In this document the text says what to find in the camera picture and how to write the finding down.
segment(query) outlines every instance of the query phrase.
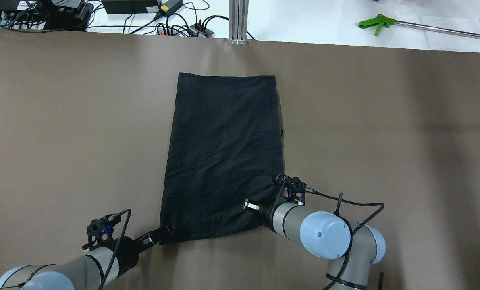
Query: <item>cable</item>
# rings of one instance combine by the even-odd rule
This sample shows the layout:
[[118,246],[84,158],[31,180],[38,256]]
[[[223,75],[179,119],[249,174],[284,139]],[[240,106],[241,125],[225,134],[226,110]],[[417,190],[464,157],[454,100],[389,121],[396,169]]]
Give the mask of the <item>cable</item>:
[[100,286],[98,287],[98,290],[102,290],[107,276],[109,276],[109,272],[111,272],[111,268],[114,262],[114,259],[116,258],[116,254],[118,253],[118,248],[120,247],[120,243],[122,242],[123,237],[125,236],[125,230],[127,229],[127,224],[129,224],[129,218],[131,218],[131,209],[126,209],[125,211],[122,211],[120,215],[123,215],[127,213],[127,218],[125,219],[125,222],[123,224],[122,228],[122,233],[120,234],[120,238],[118,239],[118,242],[116,243],[116,246],[114,247],[114,251],[112,252],[111,256],[111,261],[109,261],[109,266],[107,266],[106,273],[104,274],[104,277],[102,278],[102,281],[100,282]]
[[[63,27],[63,28],[56,28],[56,29],[51,29],[51,30],[47,30],[47,31],[21,31],[21,30],[17,30],[17,29],[14,29],[13,26],[10,26],[10,27],[4,27],[2,26],[2,28],[4,29],[7,29],[7,30],[11,30],[11,31],[17,31],[17,32],[21,32],[21,33],[48,33],[48,32],[54,32],[54,31],[66,31],[67,29],[70,29],[70,28],[76,28],[76,27],[80,27],[80,26],[83,26],[87,20],[91,17],[91,15],[94,15],[94,13],[97,11],[97,10],[100,10],[102,8],[100,8],[100,6],[103,6],[103,4],[99,4],[98,6],[96,6],[95,9],[93,9],[93,11],[91,13],[89,13],[87,15],[87,17],[84,19],[83,22],[81,22],[80,24],[77,24],[77,25],[74,25],[74,26],[69,26],[69,27]],[[86,28],[92,28],[92,27],[98,27],[98,26],[86,26]],[[122,25],[110,25],[110,27],[123,27]]]
[[[202,25],[203,25],[203,27],[204,27],[204,31],[207,30],[207,25],[208,25],[209,21],[210,21],[211,19],[213,19],[213,18],[221,18],[221,19],[225,19],[225,20],[229,21],[229,18],[227,18],[227,17],[225,17],[225,16],[222,16],[222,15],[211,15],[211,16],[208,16],[208,17],[206,17],[206,19],[204,19],[204,21],[202,22]],[[247,34],[248,34],[253,40],[256,40],[256,39],[252,36],[252,34],[250,34],[248,31],[247,31]]]
[[[195,11],[205,11],[205,10],[208,10],[208,9],[209,9],[209,3],[206,2],[206,0],[202,0],[202,2],[206,3],[206,5],[207,5],[208,7],[203,8],[203,9],[196,9],[196,8],[195,8],[195,5],[193,4],[192,1],[185,3],[183,6],[186,7],[186,8],[188,8],[188,9],[190,9],[190,10],[195,10]],[[186,6],[186,4],[190,4],[190,3],[192,4],[193,8],[190,8],[190,7]]]
[[[328,195],[325,195],[324,193],[320,193],[319,191],[316,191],[316,190],[312,190],[311,193],[314,194],[314,195],[319,195],[319,196],[329,198],[329,199],[332,199],[332,200],[338,200],[337,197],[328,196]],[[367,224],[367,222],[369,222],[376,215],[378,215],[378,213],[383,211],[383,208],[385,207],[385,204],[382,203],[382,202],[359,203],[359,202],[349,201],[349,200],[345,200],[345,199],[342,199],[341,202],[345,202],[345,203],[352,204],[352,205],[357,205],[357,206],[379,206],[379,208],[376,209],[376,211],[374,213],[372,213],[368,218],[366,218],[356,228],[354,228],[354,230],[351,233],[351,240],[354,237],[354,235],[358,232],[359,229],[361,229],[365,224]],[[345,253],[345,258],[343,260],[342,266],[341,266],[340,270],[338,271],[338,274],[335,276],[336,279],[339,279],[342,276],[343,272],[345,271],[345,268],[347,267],[347,263],[349,262],[349,252],[350,252],[350,249]],[[331,281],[327,286],[325,286],[325,288],[323,288],[323,290],[329,290],[330,288],[333,287],[333,285],[335,283],[336,283],[336,281]]]
[[138,32],[138,31],[140,31],[140,30],[142,30],[142,29],[144,29],[144,28],[147,28],[147,27],[148,27],[150,24],[152,24],[155,20],[161,18],[161,16],[163,16],[163,14],[160,13],[160,12],[158,12],[158,13],[154,16],[154,18],[152,19],[151,22],[148,22],[148,23],[145,24],[144,26],[137,26],[137,27],[139,27],[139,28],[136,29],[135,31],[129,33],[129,34],[134,34],[134,33]]
[[192,34],[192,31],[191,29],[189,28],[185,28],[184,26],[180,26],[180,25],[172,25],[173,28],[175,28],[175,31],[177,31],[177,33],[175,33],[174,35],[172,36],[176,36],[178,35],[179,33],[184,35],[185,37],[194,37],[194,35]]
[[150,33],[152,33],[152,32],[155,32],[155,33],[159,32],[159,25],[164,25],[164,24],[163,24],[163,23],[155,24],[155,26],[154,26],[154,27],[155,27],[155,30],[154,30],[154,31],[150,31],[150,32],[144,33],[143,35],[150,34]]
[[43,18],[45,18],[45,19],[52,20],[52,18],[44,15],[43,13],[39,12],[38,9],[35,8],[35,6],[40,3],[39,1],[38,1],[38,2],[35,2],[34,4],[28,2],[28,0],[24,0],[24,1],[25,1],[26,4],[28,5],[28,7],[30,7],[30,9],[32,9],[33,11],[36,11],[37,14],[39,14],[40,16],[43,16]]
[[[191,35],[191,36],[193,36],[193,31],[190,30],[190,26],[188,25],[188,22],[186,22],[186,19],[184,19],[184,17],[182,17],[182,16],[181,16],[180,14],[178,14],[178,13],[174,13],[174,14],[172,14],[172,15],[177,15],[177,16],[179,16],[179,17],[184,21],[184,23],[186,24],[186,27],[187,27],[187,30],[186,30],[186,31],[188,31],[188,34]],[[168,19],[170,19],[170,17],[171,17],[172,15],[170,15],[170,16],[168,16],[168,17],[166,18],[166,25],[167,25],[167,26],[168,26]]]
[[[56,4],[59,4],[60,2],[62,2],[63,0],[60,0],[59,2],[55,2],[54,5]],[[15,21],[14,22],[11,22],[9,23],[8,27],[13,27],[15,25],[15,22],[17,21],[17,19],[19,19],[22,15],[24,14],[27,14],[28,15],[28,12],[32,11],[32,10],[35,10],[37,11],[37,9],[35,8],[35,6],[37,6],[40,2],[37,1],[35,2],[34,4],[31,4],[30,2],[26,1],[27,5],[28,5],[28,8],[27,9],[24,9],[23,11],[21,11],[20,13],[18,13],[16,15],[16,18],[15,18]],[[44,18],[46,18],[46,15],[43,15],[43,13],[37,11],[37,13],[39,13],[40,16],[43,16]]]
[[91,12],[91,13],[93,14],[93,18],[91,18],[91,20],[87,23],[86,28],[87,28],[88,26],[91,26],[91,24],[93,23],[93,21],[95,21],[96,12],[99,11],[99,10],[101,10],[101,9],[104,9],[103,7],[100,7],[100,6],[103,6],[103,5],[104,5],[104,4],[102,4],[102,1],[100,1],[100,0],[88,0],[88,2],[90,2],[90,1],[100,2],[100,4],[99,4],[98,6],[96,6],[96,8],[93,9],[93,11]]
[[252,34],[250,34],[248,31],[247,31],[247,34],[252,38],[252,40],[256,40],[256,39],[254,38],[254,36],[253,36]]
[[9,289],[9,288],[21,288],[23,287],[25,283],[19,283],[16,286],[10,286],[10,287],[0,287],[0,289]]
[[[86,28],[98,28],[98,27],[123,27],[123,25],[95,25],[95,26],[87,26]],[[126,27],[140,27],[140,28],[153,28],[155,26],[134,26],[134,25],[127,25]],[[9,27],[2,27],[4,29],[10,30],[10,31],[15,31],[15,32],[20,32],[20,33],[50,33],[54,31],[67,31],[66,28],[57,28],[57,29],[52,29],[48,31],[26,31],[24,29],[15,29],[15,28],[9,28]]]
[[190,9],[190,10],[193,10],[195,12],[195,24],[197,24],[197,21],[198,21],[198,19],[197,19],[197,9],[195,9],[195,5],[193,4],[193,2],[188,2],[188,3],[191,3],[191,5],[193,6],[193,9],[191,9],[190,7],[186,7],[186,4],[184,4],[183,6]]
[[80,22],[80,24],[77,24],[77,25],[74,25],[74,26],[69,26],[69,27],[64,27],[64,28],[59,28],[59,29],[60,30],[65,30],[65,29],[70,29],[70,28],[81,27],[81,26],[84,26],[84,25],[85,25],[85,29],[87,29],[89,27],[88,20],[91,18],[91,15],[93,15],[93,20],[94,20],[94,15],[95,15],[96,11],[98,11],[100,9],[103,9],[103,7],[100,7],[100,6],[103,6],[104,4],[101,1],[98,1],[98,2],[100,2],[100,4],[98,4],[98,6],[96,6],[96,8],[93,9],[93,11],[91,11],[87,15],[87,17],[82,22]]
[[129,15],[129,17],[127,17],[125,19],[125,21],[123,22],[123,31],[122,31],[122,34],[125,33],[125,26],[127,25],[127,20],[129,20],[129,18],[131,18],[133,16],[133,13],[131,13],[131,15]]

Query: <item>black cloth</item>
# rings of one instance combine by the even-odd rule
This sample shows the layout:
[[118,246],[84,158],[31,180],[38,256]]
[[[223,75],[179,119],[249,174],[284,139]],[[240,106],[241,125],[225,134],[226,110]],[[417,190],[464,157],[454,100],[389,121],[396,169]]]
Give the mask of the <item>black cloth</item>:
[[161,244],[214,238],[260,225],[245,198],[274,199],[284,173],[274,76],[180,73],[164,177]]

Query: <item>power strip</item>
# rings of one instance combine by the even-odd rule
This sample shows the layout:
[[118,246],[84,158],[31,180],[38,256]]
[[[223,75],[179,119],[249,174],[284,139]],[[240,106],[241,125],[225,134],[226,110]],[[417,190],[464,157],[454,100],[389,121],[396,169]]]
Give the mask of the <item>power strip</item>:
[[163,27],[157,27],[157,34],[161,36],[184,36],[182,33],[179,33],[177,30],[172,30],[172,29],[164,29]]
[[211,31],[210,29],[206,29],[206,32],[197,30],[197,29],[195,28],[195,24],[193,24],[192,26],[190,26],[190,29],[193,31],[193,33],[198,33],[198,34],[199,34],[199,37],[203,37],[203,38],[212,38],[213,35],[214,35],[214,32]]

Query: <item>brown paper backdrop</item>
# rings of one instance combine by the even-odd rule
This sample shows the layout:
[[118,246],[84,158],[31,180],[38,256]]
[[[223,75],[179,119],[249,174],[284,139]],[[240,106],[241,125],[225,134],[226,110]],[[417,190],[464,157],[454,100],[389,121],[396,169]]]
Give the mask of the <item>brown paper backdrop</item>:
[[[2,30],[0,275],[77,257],[106,213],[131,208],[130,237],[157,227],[181,71],[277,76],[286,172],[386,203],[370,289],[380,271],[385,289],[480,289],[480,54]],[[258,228],[157,246],[108,288],[311,290],[327,264]]]

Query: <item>plug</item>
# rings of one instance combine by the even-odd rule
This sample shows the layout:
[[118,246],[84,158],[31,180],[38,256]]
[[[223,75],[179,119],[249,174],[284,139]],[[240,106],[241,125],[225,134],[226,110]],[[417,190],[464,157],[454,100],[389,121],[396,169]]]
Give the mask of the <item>plug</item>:
[[203,27],[203,25],[200,22],[190,26],[190,29],[193,31],[193,33],[195,33],[199,37],[211,38],[214,35],[213,31]]

